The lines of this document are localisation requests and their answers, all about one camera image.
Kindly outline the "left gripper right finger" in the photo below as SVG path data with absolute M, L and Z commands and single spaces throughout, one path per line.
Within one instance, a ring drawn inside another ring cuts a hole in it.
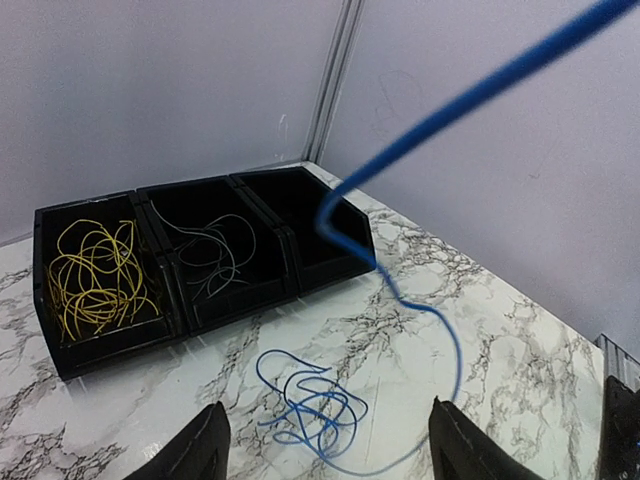
M 434 399 L 428 427 L 436 480 L 542 480 L 507 454 L 451 401 Z

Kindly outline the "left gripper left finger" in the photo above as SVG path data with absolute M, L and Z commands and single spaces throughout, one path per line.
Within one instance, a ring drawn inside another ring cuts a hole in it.
M 125 480 L 225 480 L 230 442 L 224 406 L 211 403 Z

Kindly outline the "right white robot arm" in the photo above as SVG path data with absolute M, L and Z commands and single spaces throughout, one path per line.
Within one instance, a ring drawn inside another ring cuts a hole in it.
M 614 376 L 604 383 L 598 478 L 639 478 L 639 391 Z

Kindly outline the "black compartment tray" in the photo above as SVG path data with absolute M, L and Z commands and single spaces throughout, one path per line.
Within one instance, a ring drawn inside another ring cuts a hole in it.
M 60 378 L 367 273 L 316 232 L 328 191 L 294 166 L 38 209 L 34 305 Z

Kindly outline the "aluminium front rail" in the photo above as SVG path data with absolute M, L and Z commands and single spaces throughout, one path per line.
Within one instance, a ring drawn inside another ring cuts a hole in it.
M 614 376 L 633 391 L 639 389 L 639 362 L 605 334 L 600 334 L 595 344 L 602 350 L 605 375 Z

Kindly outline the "right aluminium corner post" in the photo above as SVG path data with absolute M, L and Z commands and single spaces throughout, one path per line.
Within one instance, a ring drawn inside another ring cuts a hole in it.
M 341 3 L 303 149 L 304 161 L 318 164 L 321 160 L 364 4 L 365 2 L 360 0 L 346 0 Z

